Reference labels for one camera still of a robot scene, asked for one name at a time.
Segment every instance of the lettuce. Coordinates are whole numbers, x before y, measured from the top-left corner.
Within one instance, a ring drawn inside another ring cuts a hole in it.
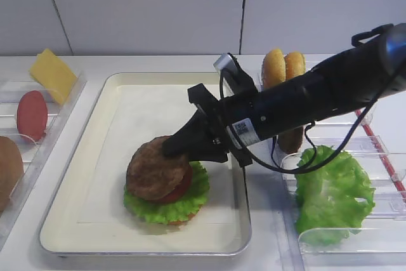
[[[316,165],[332,153],[324,145],[317,147]],[[306,149],[298,166],[308,162],[313,149]],[[311,173],[296,175],[296,202],[300,215],[298,233],[312,228],[360,228],[374,204],[375,188],[368,174],[351,154],[341,152],[330,163]],[[350,236],[349,230],[314,230],[303,236],[309,244],[336,244]]]
[[[193,169],[192,183],[179,200],[168,204],[156,204],[131,195],[124,189],[124,206],[134,215],[148,223],[187,221],[189,214],[195,214],[207,202],[209,176],[200,162],[190,163]]]

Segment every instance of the red strip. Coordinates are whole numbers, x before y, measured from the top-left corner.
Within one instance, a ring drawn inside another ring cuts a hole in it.
[[[357,117],[358,117],[358,116],[361,114],[361,111],[360,111],[360,110],[356,110],[356,111],[355,111],[355,114],[356,114]],[[372,128],[371,128],[368,124],[363,124],[362,127],[363,127],[363,130],[365,131],[365,133],[366,133],[368,136],[373,136],[373,137],[375,137],[375,134],[374,134],[374,132],[372,131]],[[372,144],[374,144],[375,149],[376,149],[379,153],[386,153],[386,152],[384,151],[382,145],[379,143],[379,141],[376,140],[376,138],[373,139]],[[384,155],[384,154],[380,154],[380,155],[379,155],[379,158],[381,159],[381,161],[382,161],[384,167],[386,168],[386,171],[388,172],[389,176],[392,178],[392,176],[396,174],[396,171],[395,171],[395,169],[394,169],[394,167],[393,167],[391,161],[389,160],[388,156],[387,156],[387,155]],[[402,181],[393,181],[393,180],[392,180],[392,182],[393,182],[393,184],[395,185],[396,189],[397,189],[399,192],[401,192],[401,195],[402,195],[402,197],[403,197],[403,201],[406,202],[406,192],[405,192],[406,188],[405,188],[405,186],[403,185]]]

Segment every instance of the cheese slice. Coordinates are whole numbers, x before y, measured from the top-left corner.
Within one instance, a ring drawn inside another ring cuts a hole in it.
[[[65,103],[77,80],[67,64],[49,49],[45,49],[37,55],[37,60],[32,65],[30,74],[48,90],[53,99],[60,105]]]

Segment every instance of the white table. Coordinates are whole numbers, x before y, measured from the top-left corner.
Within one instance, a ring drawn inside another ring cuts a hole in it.
[[[308,55],[310,65],[327,55]],[[247,185],[252,218],[249,247],[237,258],[209,260],[203,258],[60,258],[45,253],[38,243],[38,230],[49,200],[58,184],[70,153],[78,140],[106,78],[117,72],[202,72],[213,70],[218,56],[67,56],[63,60],[75,72],[85,73],[88,83],[62,131],[38,178],[15,226],[0,252],[0,270],[281,270],[278,229],[273,222],[272,191],[267,183],[272,172],[253,164],[247,168]],[[244,70],[256,77],[262,55],[239,56]],[[0,58],[0,79],[28,80],[34,57]],[[381,100],[376,108],[372,128],[381,135],[389,151],[405,151],[402,115],[406,115],[406,93]],[[257,145],[256,152],[266,155],[267,148]],[[404,270],[405,267],[366,267],[362,270]]]

